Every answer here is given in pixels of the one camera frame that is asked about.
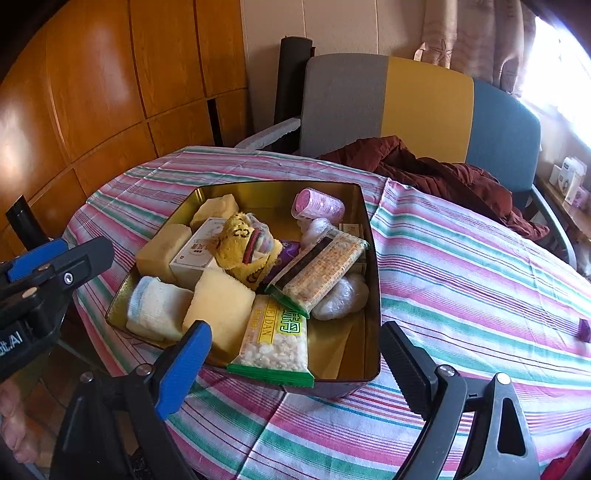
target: rolled towel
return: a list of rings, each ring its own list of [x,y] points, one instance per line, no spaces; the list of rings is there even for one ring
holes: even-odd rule
[[[178,342],[192,299],[190,290],[142,277],[129,299],[127,329],[151,340]]]

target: wooden wall panel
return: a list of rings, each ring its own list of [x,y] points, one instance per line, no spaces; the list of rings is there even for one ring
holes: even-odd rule
[[[99,146],[74,169],[84,193],[90,196],[117,175],[155,158],[148,126],[142,123]]]
[[[248,136],[248,90],[234,90],[216,98],[224,147],[234,147]]]
[[[198,100],[149,120],[159,157],[187,145],[213,145],[207,102]]]
[[[0,260],[24,251],[4,212],[24,195],[58,236],[100,186],[187,145],[248,132],[240,0],[69,0],[0,85]]]
[[[240,0],[195,0],[207,96],[246,88]]]
[[[193,0],[131,0],[131,27],[146,115],[203,98]]]
[[[4,243],[15,257],[22,255],[27,251],[10,225],[6,227],[0,236],[0,243]]]
[[[0,85],[0,231],[17,198],[32,198],[66,166],[48,97],[45,35],[33,37]]]
[[[70,218],[86,201],[86,195],[74,173],[66,172],[31,205],[43,231],[52,238],[62,235]]]
[[[47,74],[71,160],[143,120],[125,0],[70,0],[47,24]]]
[[[8,247],[7,243],[0,238],[0,262],[7,262],[14,258],[12,250]]]

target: striped tablecloth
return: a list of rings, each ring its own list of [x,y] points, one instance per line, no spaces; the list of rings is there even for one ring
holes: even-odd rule
[[[509,229],[373,174],[273,153],[186,148],[103,186],[70,221],[74,244],[113,240],[115,263],[80,288],[76,306],[111,374],[158,352],[114,331],[106,310],[134,254],[196,187],[260,179],[361,185],[379,262],[383,321],[395,319],[437,362],[514,380],[540,466],[591,425],[591,354],[575,340],[591,318],[589,283]],[[390,479],[422,428],[382,373],[341,400],[258,388],[203,371],[169,425],[191,465],[212,479]],[[457,468],[466,416],[442,478]]]

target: chair armrest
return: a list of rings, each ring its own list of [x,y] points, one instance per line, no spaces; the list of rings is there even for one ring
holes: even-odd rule
[[[562,247],[566,250],[568,264],[573,267],[575,270],[577,269],[577,259],[574,256],[573,246],[570,243],[569,237],[566,236],[566,232],[560,225],[558,218],[554,214],[554,211],[548,202],[546,202],[545,198],[542,197],[540,191],[534,186],[531,186],[531,198],[535,202],[538,210],[544,215],[546,221],[548,222],[548,226],[550,230],[556,237],[556,240],[562,245]]]
[[[301,120],[298,117],[288,118],[272,127],[251,135],[242,140],[235,148],[246,148],[247,150],[260,150],[267,145],[279,140],[283,135],[294,132],[301,125]]]

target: red cloth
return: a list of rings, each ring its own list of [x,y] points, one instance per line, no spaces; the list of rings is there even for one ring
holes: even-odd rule
[[[460,163],[415,158],[395,136],[364,138],[321,155],[341,165],[370,171],[439,197],[509,227],[530,240],[544,238],[550,229],[525,220],[513,207],[513,196],[487,171]]]
[[[583,434],[577,439],[577,441],[573,443],[573,446],[566,454],[566,457],[555,458],[550,462],[550,464],[546,467],[546,470],[544,470],[544,473],[542,473],[541,480],[560,480],[581,451],[581,448],[583,448],[583,445],[587,441],[588,437],[589,429],[585,430]]]

